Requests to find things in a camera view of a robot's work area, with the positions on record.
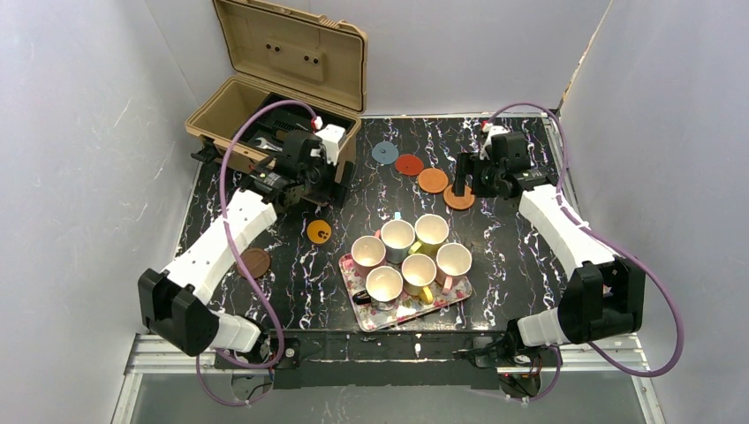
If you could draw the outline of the red coaster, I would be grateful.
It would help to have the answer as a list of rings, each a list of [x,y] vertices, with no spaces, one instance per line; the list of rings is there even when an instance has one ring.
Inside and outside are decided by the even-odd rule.
[[[394,162],[396,170],[405,176],[416,177],[424,170],[424,163],[418,156],[413,154],[401,155]]]

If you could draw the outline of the pink mug rear left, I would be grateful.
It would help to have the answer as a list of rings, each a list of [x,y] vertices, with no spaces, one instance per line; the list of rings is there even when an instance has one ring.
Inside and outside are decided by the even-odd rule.
[[[378,236],[362,236],[353,242],[351,256],[356,272],[366,278],[372,270],[385,264],[386,247]]]

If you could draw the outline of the orange wood coaster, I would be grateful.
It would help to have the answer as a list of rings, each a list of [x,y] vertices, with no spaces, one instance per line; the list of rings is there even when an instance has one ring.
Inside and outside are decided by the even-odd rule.
[[[425,168],[417,177],[419,188],[426,193],[442,193],[449,185],[447,174],[437,168]]]

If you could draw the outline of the blue grey coaster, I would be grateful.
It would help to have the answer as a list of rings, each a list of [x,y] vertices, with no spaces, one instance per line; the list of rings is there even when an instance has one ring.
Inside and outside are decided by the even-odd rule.
[[[400,156],[397,146],[390,141],[381,141],[371,149],[372,158],[382,165],[394,163]]]

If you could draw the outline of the yellow mug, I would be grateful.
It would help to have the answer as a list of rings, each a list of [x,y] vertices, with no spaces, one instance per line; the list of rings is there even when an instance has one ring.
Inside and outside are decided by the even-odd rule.
[[[425,254],[411,254],[401,264],[404,290],[420,299],[425,305],[434,302],[434,294],[429,286],[436,278],[435,262]]]

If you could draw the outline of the floral rectangular tray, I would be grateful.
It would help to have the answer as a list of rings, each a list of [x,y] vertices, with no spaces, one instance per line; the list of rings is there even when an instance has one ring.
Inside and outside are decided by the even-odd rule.
[[[432,291],[436,291],[431,304],[423,303],[418,297],[413,297],[405,291],[397,298],[395,307],[382,311],[372,307],[370,304],[358,305],[352,296],[365,289],[365,278],[355,269],[354,261],[350,254],[343,255],[338,266],[344,281],[345,289],[349,295],[352,310],[361,330],[373,332],[391,326],[410,321],[424,314],[432,313],[440,308],[451,306],[458,302],[469,299],[473,295],[473,286],[466,276],[461,277],[453,284],[448,295],[442,295],[442,286],[437,282],[429,285]]]

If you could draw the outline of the pink mug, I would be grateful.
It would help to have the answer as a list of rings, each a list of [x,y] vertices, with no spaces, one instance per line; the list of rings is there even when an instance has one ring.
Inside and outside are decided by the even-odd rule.
[[[471,269],[473,257],[464,245],[447,243],[438,249],[435,264],[436,281],[442,286],[442,295],[448,295],[453,285]]]
[[[385,264],[386,247],[378,236],[362,236],[353,242],[351,256],[356,272],[366,278],[372,270]]]

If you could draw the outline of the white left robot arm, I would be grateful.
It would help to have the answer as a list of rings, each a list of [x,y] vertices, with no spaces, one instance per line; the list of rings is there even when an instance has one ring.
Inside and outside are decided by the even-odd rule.
[[[238,315],[208,309],[216,287],[250,243],[302,198],[340,205],[346,187],[337,170],[350,175],[353,164],[340,159],[345,130],[294,130],[283,148],[251,166],[240,188],[200,237],[163,270],[146,269],[138,280],[144,325],[195,357],[208,348],[250,352],[261,330]]]

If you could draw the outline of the tan plastic toolbox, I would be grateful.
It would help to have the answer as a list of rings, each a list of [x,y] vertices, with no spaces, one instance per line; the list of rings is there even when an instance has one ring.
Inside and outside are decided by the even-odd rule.
[[[266,112],[285,105],[312,107],[355,121],[344,147],[356,163],[356,134],[367,101],[367,35],[345,21],[263,1],[217,1],[233,75],[187,120],[200,139],[193,159],[226,162],[244,174],[270,152],[239,144],[242,133]],[[290,100],[271,103],[271,94]]]

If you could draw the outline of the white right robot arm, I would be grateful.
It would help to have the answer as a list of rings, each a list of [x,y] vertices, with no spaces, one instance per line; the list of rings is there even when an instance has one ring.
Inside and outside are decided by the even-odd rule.
[[[517,198],[518,212],[549,245],[568,284],[559,305],[509,322],[497,342],[519,353],[543,345],[584,344],[636,332],[643,321],[643,269],[588,234],[550,175],[531,163],[525,136],[488,125],[476,153],[462,153],[452,193],[470,189],[481,198]]]

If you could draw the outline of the light wood coaster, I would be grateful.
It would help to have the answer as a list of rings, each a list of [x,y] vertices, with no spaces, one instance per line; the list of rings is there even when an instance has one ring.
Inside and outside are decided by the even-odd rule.
[[[466,185],[464,194],[457,196],[453,193],[453,185],[448,185],[443,191],[445,205],[453,210],[463,211],[469,209],[475,202],[475,195],[470,186]]]

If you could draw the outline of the green mug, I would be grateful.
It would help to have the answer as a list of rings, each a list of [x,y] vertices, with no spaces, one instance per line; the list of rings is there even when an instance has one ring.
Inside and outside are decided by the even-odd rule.
[[[439,248],[450,234],[450,228],[444,218],[434,214],[419,217],[414,224],[416,240],[408,254],[425,254],[435,257]]]

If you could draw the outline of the orange printed coaster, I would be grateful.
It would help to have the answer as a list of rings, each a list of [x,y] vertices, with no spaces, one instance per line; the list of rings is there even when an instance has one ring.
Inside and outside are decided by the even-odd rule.
[[[316,245],[326,244],[332,234],[331,225],[322,219],[313,220],[306,227],[306,235],[308,239]]]

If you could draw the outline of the black mug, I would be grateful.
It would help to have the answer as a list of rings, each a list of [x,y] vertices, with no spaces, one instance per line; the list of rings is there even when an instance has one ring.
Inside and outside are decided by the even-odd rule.
[[[401,273],[391,266],[373,269],[366,278],[365,289],[352,295],[355,305],[370,305],[375,310],[390,311],[396,307],[403,291]]]

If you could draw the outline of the silver wrench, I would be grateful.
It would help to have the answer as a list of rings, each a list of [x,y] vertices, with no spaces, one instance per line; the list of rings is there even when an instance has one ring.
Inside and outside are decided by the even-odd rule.
[[[253,139],[251,140],[251,143],[255,148],[258,148],[259,150],[271,152],[281,152],[283,150],[280,146],[264,137]]]

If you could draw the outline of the pink mug right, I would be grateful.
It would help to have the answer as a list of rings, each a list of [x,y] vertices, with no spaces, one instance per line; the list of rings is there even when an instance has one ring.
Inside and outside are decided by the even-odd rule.
[[[453,285],[471,269],[473,257],[464,245],[447,243],[438,249],[435,264],[436,281],[442,286],[442,295],[448,295]]]

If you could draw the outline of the light blue mug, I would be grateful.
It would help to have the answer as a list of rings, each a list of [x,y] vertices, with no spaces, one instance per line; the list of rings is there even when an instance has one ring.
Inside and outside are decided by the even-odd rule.
[[[416,232],[411,223],[403,219],[392,219],[380,230],[380,240],[385,246],[386,261],[400,264],[409,254],[416,241]]]

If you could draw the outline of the dark walnut wooden coaster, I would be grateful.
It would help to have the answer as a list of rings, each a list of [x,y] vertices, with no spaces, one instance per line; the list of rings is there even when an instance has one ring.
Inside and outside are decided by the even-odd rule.
[[[248,247],[241,255],[241,262],[249,271],[250,276],[257,280],[263,277],[270,269],[271,259],[269,253],[258,247]]]

